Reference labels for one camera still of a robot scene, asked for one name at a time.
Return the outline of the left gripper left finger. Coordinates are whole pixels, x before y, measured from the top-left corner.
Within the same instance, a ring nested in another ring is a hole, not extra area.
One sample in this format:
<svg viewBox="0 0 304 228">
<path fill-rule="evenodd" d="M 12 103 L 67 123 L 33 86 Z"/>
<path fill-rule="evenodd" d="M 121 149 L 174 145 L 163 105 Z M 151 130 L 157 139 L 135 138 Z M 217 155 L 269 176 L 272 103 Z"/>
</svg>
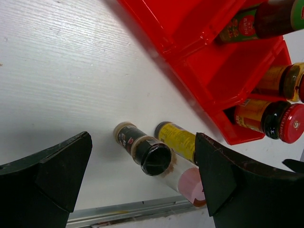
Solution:
<svg viewBox="0 0 304 228">
<path fill-rule="evenodd" d="M 64 228 L 92 151 L 88 132 L 0 166 L 2 228 Z"/>
</svg>

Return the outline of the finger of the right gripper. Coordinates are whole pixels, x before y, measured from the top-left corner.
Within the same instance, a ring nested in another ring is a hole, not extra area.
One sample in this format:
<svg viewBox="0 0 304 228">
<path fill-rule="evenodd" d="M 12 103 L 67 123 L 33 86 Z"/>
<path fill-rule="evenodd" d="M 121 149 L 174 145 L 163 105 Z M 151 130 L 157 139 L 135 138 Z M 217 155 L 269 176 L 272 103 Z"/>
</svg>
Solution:
<svg viewBox="0 0 304 228">
<path fill-rule="evenodd" d="M 296 173 L 304 173 L 304 162 L 303 161 L 285 159 L 282 163 Z"/>
</svg>

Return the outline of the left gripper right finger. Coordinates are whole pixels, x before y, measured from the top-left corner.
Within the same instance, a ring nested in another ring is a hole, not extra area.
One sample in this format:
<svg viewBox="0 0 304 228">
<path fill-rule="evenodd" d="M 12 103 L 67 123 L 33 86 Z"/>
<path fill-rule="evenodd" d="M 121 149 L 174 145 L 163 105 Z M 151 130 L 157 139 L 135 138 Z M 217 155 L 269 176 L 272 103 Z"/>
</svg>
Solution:
<svg viewBox="0 0 304 228">
<path fill-rule="evenodd" d="M 304 174 L 278 169 L 197 133 L 195 155 L 218 228 L 301 228 Z"/>
</svg>

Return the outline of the red-lid sauce jar front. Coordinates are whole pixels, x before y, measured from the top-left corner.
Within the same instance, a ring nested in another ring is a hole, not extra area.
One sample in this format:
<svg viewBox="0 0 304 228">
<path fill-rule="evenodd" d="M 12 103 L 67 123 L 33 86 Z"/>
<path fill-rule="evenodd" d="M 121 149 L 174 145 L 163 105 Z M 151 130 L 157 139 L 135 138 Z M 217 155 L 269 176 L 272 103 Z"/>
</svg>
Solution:
<svg viewBox="0 0 304 228">
<path fill-rule="evenodd" d="M 304 132 L 304 105 L 299 103 L 247 99 L 227 113 L 233 123 L 289 144 Z"/>
</svg>

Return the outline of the red-lid sauce jar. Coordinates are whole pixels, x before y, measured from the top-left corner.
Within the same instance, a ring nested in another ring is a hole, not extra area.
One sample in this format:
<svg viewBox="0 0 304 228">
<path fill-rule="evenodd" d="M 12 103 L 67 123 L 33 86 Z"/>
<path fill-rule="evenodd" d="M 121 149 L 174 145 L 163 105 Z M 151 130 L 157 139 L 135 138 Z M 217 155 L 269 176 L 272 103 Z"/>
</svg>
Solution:
<svg viewBox="0 0 304 228">
<path fill-rule="evenodd" d="M 254 94 L 280 97 L 291 102 L 303 102 L 303 62 L 270 67 L 252 92 Z"/>
<path fill-rule="evenodd" d="M 304 105 L 299 103 L 247 99 L 227 113 L 233 123 L 289 144 L 304 132 Z"/>
</svg>

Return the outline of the pink-cap spice shaker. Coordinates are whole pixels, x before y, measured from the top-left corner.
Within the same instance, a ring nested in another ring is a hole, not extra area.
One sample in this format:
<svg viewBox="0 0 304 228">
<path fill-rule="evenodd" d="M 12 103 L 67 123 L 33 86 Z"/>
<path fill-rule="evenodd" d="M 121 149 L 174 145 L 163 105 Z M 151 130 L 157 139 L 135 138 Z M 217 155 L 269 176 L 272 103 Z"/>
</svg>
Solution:
<svg viewBox="0 0 304 228">
<path fill-rule="evenodd" d="M 160 175 L 160 180 L 195 207 L 206 205 L 198 167 L 181 156 L 173 155 L 168 169 Z"/>
</svg>

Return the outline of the black-cap pepper shaker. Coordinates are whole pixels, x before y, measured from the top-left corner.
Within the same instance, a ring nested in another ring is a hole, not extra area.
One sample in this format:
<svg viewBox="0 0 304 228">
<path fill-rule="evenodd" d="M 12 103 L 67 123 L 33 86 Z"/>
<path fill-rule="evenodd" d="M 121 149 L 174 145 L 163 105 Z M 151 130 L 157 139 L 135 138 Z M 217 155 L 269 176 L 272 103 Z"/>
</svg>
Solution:
<svg viewBox="0 0 304 228">
<path fill-rule="evenodd" d="M 147 135 L 130 122 L 118 124 L 113 134 L 116 142 L 129 153 L 146 175 L 158 176 L 168 169 L 172 152 L 162 141 Z"/>
</svg>

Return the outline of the tall yellow-cap sauce bottle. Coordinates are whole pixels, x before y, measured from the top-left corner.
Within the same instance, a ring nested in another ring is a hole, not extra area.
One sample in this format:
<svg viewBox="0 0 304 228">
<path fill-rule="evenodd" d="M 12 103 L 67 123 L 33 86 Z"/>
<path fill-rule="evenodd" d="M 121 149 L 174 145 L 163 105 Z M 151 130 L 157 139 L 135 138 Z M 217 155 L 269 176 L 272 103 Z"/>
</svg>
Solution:
<svg viewBox="0 0 304 228">
<path fill-rule="evenodd" d="M 304 29 L 302 0 L 268 0 L 241 9 L 216 37 L 220 44 L 268 39 Z"/>
</svg>

